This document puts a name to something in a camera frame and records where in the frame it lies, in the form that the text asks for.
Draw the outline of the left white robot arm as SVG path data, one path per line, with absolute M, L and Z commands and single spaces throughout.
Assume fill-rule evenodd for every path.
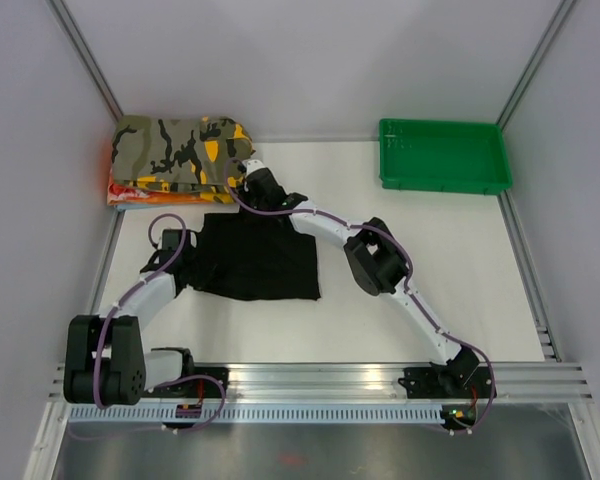
M 135 405 L 143 394 L 165 387 L 190 395 L 198 374 L 183 347 L 146 352 L 141 333 L 192 277 L 195 247 L 190 230 L 165 229 L 162 243 L 140 271 L 131 293 L 95 315 L 78 315 L 68 328 L 63 394 L 72 404 L 100 408 Z

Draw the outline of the black trousers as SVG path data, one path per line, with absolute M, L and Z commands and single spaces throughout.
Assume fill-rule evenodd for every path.
M 288 221 L 207 213 L 194 236 L 201 266 L 196 291 L 241 301 L 321 297 L 316 240 Z

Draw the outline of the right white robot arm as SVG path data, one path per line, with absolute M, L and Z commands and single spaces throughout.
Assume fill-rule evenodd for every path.
M 454 339 L 415 287 L 413 262 L 386 224 L 374 217 L 355 223 L 322 210 L 308 197 L 286 193 L 259 160 L 238 164 L 243 180 L 232 193 L 249 213 L 285 221 L 298 233 L 321 238 L 341 249 L 356 284 L 387 299 L 413 321 L 432 360 L 437 387 L 460 395 L 479 367 L 474 350 Z

